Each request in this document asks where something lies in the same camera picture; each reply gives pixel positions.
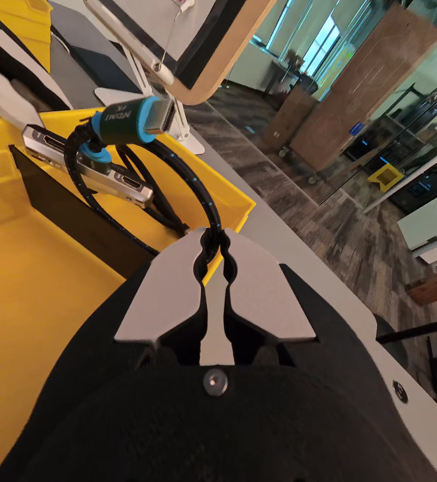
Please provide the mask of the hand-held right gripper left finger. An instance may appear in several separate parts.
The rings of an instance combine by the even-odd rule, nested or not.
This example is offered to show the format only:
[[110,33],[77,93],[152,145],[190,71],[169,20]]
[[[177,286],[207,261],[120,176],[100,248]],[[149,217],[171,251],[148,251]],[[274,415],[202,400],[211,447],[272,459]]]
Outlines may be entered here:
[[207,332],[206,234],[204,226],[191,231],[151,262],[114,341],[201,346]]

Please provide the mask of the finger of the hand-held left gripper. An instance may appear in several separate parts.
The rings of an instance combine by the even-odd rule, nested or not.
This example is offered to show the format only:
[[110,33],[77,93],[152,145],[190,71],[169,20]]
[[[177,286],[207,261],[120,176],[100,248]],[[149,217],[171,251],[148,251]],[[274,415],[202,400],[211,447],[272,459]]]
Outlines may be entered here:
[[41,125],[41,117],[35,107],[23,98],[12,84],[0,74],[0,117],[15,126]]
[[72,105],[48,71],[0,27],[0,74],[26,88],[51,111],[72,110]]

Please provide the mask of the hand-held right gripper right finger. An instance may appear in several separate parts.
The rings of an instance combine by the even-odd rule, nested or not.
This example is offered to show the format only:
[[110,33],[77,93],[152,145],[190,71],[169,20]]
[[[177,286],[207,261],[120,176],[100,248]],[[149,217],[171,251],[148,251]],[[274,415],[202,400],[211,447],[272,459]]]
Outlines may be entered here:
[[224,330],[233,349],[316,339],[316,332],[271,253],[225,228],[221,254],[227,281]]

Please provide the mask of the yellow plastic bin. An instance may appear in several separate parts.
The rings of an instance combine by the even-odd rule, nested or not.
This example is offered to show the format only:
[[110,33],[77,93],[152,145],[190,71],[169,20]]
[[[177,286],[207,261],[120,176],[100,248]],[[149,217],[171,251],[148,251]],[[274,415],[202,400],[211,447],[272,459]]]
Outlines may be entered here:
[[50,71],[51,11],[48,1],[0,1],[0,21]]
[[[166,134],[141,141],[106,111],[45,113],[66,139],[67,173],[36,164],[22,131],[0,120],[0,481],[240,481],[259,479],[255,414],[241,415],[250,371],[222,368],[225,395],[206,393],[194,344],[116,342],[150,263],[125,279],[35,210],[14,145],[155,258],[204,226],[206,262],[223,259],[225,212],[241,227],[251,200]],[[152,186],[148,208],[93,191],[77,154],[112,162]]]

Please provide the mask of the white sign board stand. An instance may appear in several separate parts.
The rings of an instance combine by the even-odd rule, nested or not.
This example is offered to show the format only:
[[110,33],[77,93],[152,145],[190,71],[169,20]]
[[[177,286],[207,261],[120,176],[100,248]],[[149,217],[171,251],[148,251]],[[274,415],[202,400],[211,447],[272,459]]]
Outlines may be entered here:
[[[94,90],[94,94],[104,106],[108,106],[110,104],[115,104],[122,101],[142,99],[154,95],[154,90],[150,85],[145,75],[145,71],[137,57],[131,54],[131,52],[126,47],[123,47],[123,50],[125,53],[125,57],[127,58],[131,66],[133,74],[135,75],[141,93],[137,94],[128,91],[97,87]],[[174,117],[171,121],[170,127],[167,128],[166,133],[173,139],[178,141],[180,144],[182,144],[192,154],[204,154],[204,146],[191,133],[191,128],[188,124],[183,104],[179,100],[177,100],[170,92],[168,92],[167,90],[165,90],[165,92],[167,96],[172,100],[175,108]]]

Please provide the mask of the black bin divider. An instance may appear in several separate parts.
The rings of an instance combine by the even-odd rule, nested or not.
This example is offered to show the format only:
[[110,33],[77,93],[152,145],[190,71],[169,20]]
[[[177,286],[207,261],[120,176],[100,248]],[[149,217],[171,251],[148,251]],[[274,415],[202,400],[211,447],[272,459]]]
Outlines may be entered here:
[[9,145],[31,206],[123,278],[155,256],[113,227],[66,187]]

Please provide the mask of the yellow floor sign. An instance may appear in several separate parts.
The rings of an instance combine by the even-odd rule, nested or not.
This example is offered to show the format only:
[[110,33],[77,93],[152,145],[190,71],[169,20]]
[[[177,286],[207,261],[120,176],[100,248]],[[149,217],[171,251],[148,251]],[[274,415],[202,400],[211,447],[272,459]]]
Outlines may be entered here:
[[390,163],[384,164],[380,169],[367,178],[372,184],[378,184],[382,193],[388,192],[404,178],[404,173]]

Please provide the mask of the white cabinet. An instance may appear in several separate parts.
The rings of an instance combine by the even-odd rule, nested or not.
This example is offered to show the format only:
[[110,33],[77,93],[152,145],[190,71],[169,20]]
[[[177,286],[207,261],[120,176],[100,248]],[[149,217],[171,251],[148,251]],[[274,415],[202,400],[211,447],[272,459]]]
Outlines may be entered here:
[[412,256],[437,267],[437,198],[397,224]]

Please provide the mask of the wooden instruction sign board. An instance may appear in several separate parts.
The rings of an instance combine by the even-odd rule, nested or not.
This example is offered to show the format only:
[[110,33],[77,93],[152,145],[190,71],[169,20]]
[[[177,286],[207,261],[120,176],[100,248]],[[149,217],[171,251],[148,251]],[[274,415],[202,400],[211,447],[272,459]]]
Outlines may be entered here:
[[185,105],[208,100],[276,1],[84,1],[155,81]]

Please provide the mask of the stacked large cardboard boxes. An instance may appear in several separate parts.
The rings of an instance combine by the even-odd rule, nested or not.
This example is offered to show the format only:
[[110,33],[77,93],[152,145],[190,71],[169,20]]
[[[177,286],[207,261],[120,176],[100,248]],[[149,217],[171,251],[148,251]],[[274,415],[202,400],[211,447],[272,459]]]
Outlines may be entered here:
[[437,26],[394,3],[300,125],[289,148],[313,172],[328,168],[364,123],[437,45]]

